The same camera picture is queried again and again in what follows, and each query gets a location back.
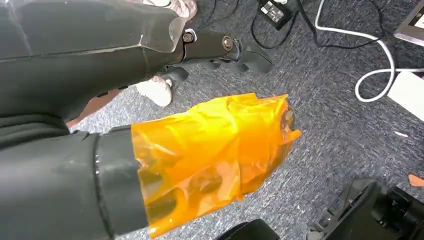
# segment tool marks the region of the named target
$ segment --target gray carpet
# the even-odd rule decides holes
[[[424,48],[392,37],[418,0],[377,0],[383,8],[385,42],[395,52],[397,66],[423,67]],[[212,0],[199,2],[196,26],[212,10]],[[229,13],[235,0],[218,0],[212,19]],[[305,0],[314,19],[318,0]],[[255,0],[241,0],[231,18],[210,26],[232,36],[251,41],[249,26],[256,10]],[[323,23],[367,33],[378,32],[377,13],[367,0],[327,0]],[[284,35],[264,20],[256,26],[267,44]],[[336,33],[320,33],[320,41],[343,45],[363,39]],[[257,93],[268,97],[288,93],[296,113],[296,127],[303,136],[296,141],[288,159],[255,193],[217,212],[196,219],[159,239],[205,240],[238,223],[264,219],[283,240],[303,239],[321,210],[355,178],[373,177],[397,185],[424,201],[424,190],[411,187],[408,173],[424,176],[424,124],[388,97],[373,103],[355,98],[355,83],[363,74],[389,66],[377,44],[355,50],[317,48],[301,17],[283,47],[268,51],[274,62],[266,74],[214,72],[202,66],[188,68],[190,78],[175,84],[173,102],[161,108],[141,97],[130,87],[101,111],[77,128],[105,132],[111,127],[161,118],[219,96]],[[387,75],[370,78],[361,89],[368,97],[381,90]],[[394,131],[409,137],[401,137]],[[145,230],[120,237],[121,240],[147,239]]]

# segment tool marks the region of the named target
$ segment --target shoe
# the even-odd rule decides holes
[[[195,0],[143,0],[143,4],[171,9],[178,16],[191,20],[198,12]]]
[[[172,101],[171,81],[160,76],[137,83],[135,87],[142,96],[148,97],[160,107],[168,106]]]
[[[143,4],[164,7],[173,10],[180,17],[192,19],[198,7],[194,0],[143,0]],[[172,101],[171,80],[154,76],[152,79],[137,83],[138,92],[151,99],[155,104],[165,107]]]

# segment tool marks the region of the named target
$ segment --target orange plastic film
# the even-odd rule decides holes
[[[152,238],[261,186],[301,135],[290,128],[293,112],[286,98],[219,97],[132,125]]]

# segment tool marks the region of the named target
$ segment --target screw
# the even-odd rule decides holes
[[[185,42],[185,43],[191,43],[191,42],[193,42],[193,40],[194,40],[195,38],[193,37],[193,35],[191,34],[191,33],[189,33],[189,32],[186,32],[186,33],[184,33],[183,35],[182,35],[182,40]]]
[[[222,39],[222,46],[226,51],[231,51],[233,49],[233,39],[229,36],[224,36]]]

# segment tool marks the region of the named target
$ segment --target black power adapter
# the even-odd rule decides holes
[[[259,12],[277,30],[280,30],[293,16],[287,7],[273,0],[259,1]]]

